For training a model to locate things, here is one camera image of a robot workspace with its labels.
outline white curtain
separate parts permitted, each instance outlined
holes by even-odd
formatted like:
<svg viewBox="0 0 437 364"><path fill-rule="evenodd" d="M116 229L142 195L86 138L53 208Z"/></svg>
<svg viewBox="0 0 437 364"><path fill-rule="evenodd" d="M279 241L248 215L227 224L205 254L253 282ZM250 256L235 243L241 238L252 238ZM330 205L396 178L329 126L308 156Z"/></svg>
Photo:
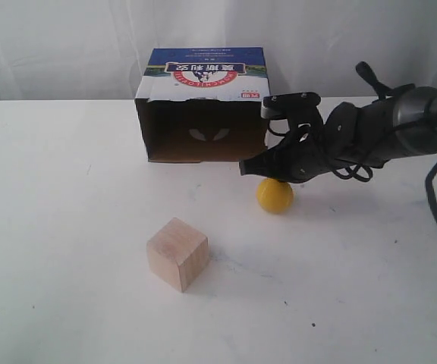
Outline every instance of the white curtain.
<svg viewBox="0 0 437 364"><path fill-rule="evenodd" d="M273 93L437 86L433 0L0 0L0 99L131 99L155 47L263 46Z"/></svg>

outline blue box top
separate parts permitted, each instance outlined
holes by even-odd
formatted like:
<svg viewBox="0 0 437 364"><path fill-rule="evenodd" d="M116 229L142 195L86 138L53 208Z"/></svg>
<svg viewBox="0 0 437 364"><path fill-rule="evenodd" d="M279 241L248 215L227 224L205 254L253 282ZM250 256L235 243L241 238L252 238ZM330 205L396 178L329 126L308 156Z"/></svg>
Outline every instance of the blue box top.
<svg viewBox="0 0 437 364"><path fill-rule="evenodd" d="M154 49L149 59L150 66L164 66L166 62L177 63L244 63L251 66L266 66L262 47L247 48L161 48Z"/></svg>

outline white table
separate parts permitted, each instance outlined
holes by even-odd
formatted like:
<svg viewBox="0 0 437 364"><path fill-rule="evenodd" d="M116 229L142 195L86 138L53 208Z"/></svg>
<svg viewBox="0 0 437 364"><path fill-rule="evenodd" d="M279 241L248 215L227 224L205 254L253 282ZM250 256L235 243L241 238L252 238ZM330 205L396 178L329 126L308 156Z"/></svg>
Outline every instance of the white table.
<svg viewBox="0 0 437 364"><path fill-rule="evenodd" d="M132 101L0 102L0 363L437 362L436 159L273 216L235 163L148 163ZM212 250L185 294L145 254L174 216Z"/></svg>

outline cardboard box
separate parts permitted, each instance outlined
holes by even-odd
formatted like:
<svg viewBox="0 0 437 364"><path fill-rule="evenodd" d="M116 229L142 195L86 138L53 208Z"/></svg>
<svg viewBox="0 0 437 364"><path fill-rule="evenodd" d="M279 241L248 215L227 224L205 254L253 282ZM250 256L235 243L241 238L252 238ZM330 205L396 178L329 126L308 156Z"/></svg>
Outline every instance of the cardboard box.
<svg viewBox="0 0 437 364"><path fill-rule="evenodd" d="M262 48L154 49L136 94L151 162L238 161L266 149Z"/></svg>

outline wooden block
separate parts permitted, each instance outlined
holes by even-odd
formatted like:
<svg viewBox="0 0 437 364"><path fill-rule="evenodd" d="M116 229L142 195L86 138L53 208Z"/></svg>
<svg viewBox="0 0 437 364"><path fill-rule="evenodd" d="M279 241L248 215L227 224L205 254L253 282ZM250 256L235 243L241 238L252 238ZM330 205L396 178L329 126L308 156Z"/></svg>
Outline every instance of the wooden block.
<svg viewBox="0 0 437 364"><path fill-rule="evenodd" d="M209 241L198 230L173 218L147 244L149 268L184 292L209 262Z"/></svg>

